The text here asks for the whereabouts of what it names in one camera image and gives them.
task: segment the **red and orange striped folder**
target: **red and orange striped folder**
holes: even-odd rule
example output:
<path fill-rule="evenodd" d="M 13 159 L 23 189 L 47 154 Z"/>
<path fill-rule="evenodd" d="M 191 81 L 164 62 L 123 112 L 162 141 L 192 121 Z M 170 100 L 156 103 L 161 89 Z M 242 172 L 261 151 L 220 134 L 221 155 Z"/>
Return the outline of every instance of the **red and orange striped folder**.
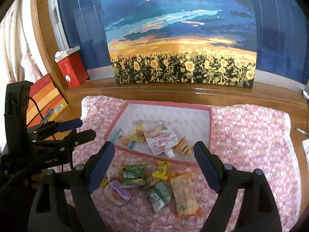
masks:
<path fill-rule="evenodd" d="M 54 113 L 49 120 L 54 120 L 55 117 L 68 105 L 58 89 L 54 86 L 49 74 L 45 75 L 31 86 L 30 97 L 35 100 L 43 116 L 49 108 L 54 109 Z M 41 120 L 42 118 L 40 117 L 36 106 L 30 100 L 27 109 L 27 124 L 30 122 L 29 126 L 38 125 Z"/>

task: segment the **wooden surface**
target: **wooden surface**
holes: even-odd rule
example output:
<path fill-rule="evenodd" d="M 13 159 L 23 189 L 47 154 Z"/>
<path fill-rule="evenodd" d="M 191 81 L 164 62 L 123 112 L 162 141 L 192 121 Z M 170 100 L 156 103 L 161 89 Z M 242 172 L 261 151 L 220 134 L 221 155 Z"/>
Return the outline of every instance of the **wooden surface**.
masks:
<path fill-rule="evenodd" d="M 61 93 L 68 85 L 55 62 L 59 51 L 49 15 L 48 0 L 31 0 L 31 18 L 34 36 L 47 72 Z"/>
<path fill-rule="evenodd" d="M 208 105 L 257 104 L 285 111 L 291 118 L 291 139 L 299 162 L 302 182 L 302 214 L 309 204 L 309 173 L 302 148 L 307 137 L 296 131 L 306 130 L 307 104 L 300 93 L 254 83 L 253 89 L 197 84 L 129 84 L 117 85 L 114 79 L 86 81 L 80 87 L 68 88 L 64 93 L 69 106 L 56 118 L 65 121 L 81 116 L 81 100 L 86 96 L 107 95 L 128 100 L 170 101 Z"/>

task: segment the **pink floral cloth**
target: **pink floral cloth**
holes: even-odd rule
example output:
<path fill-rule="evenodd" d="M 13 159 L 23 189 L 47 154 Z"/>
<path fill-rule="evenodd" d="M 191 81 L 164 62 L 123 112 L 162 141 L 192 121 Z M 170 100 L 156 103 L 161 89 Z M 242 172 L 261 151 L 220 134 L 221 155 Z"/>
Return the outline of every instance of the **pink floral cloth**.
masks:
<path fill-rule="evenodd" d="M 127 101 L 106 97 L 87 97 L 82 103 L 83 126 L 80 131 L 92 128 L 97 138 L 74 151 L 74 164 L 85 163 L 104 144 L 103 136 Z M 233 107 L 212 106 L 212 131 L 210 151 L 224 163 L 231 163 L 239 170 L 253 171 L 261 168 L 274 193 L 279 209 L 283 232 L 289 231 L 299 216 L 301 187 L 297 158 L 289 137 L 288 114 L 256 105 Z M 115 150 L 110 168 L 125 163 L 147 162 L 147 170 L 157 168 L 157 161 L 140 156 L 130 150 Z M 175 201 L 154 214 L 150 202 L 141 188 L 130 188 L 130 201 L 115 206 L 98 189 L 92 199 L 104 220 L 115 231 L 200 231 L 205 223 L 217 194 L 211 190 L 198 166 L 173 163 L 170 172 L 192 173 L 195 196 L 202 209 L 201 216 L 180 218 L 176 216 Z M 226 231 L 232 231 L 240 210 L 243 190 L 239 190 L 234 211 Z"/>

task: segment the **painted sky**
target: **painted sky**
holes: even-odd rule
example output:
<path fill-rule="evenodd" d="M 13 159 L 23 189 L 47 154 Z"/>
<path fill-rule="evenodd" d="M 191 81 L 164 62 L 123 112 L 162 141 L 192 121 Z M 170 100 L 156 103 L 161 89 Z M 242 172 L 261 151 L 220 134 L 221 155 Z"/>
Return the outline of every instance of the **painted sky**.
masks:
<path fill-rule="evenodd" d="M 221 35 L 256 51 L 252 0 L 101 0 L 107 42 Z"/>

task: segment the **white lid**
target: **white lid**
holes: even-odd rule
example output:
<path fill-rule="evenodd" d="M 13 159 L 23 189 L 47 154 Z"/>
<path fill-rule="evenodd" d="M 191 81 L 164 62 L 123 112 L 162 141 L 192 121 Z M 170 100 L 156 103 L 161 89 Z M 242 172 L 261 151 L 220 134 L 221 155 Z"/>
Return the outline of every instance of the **white lid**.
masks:
<path fill-rule="evenodd" d="M 164 151 L 164 153 L 168 156 L 169 159 L 174 158 L 175 154 L 172 150 Z"/>
<path fill-rule="evenodd" d="M 71 49 L 68 49 L 68 50 L 65 50 L 65 51 L 57 51 L 56 54 L 55 54 L 55 61 L 58 63 L 59 61 L 61 61 L 62 59 L 64 59 L 65 57 L 71 55 L 72 53 L 76 52 L 80 50 L 80 47 L 79 45 L 74 47 L 74 48 L 71 48 Z"/>

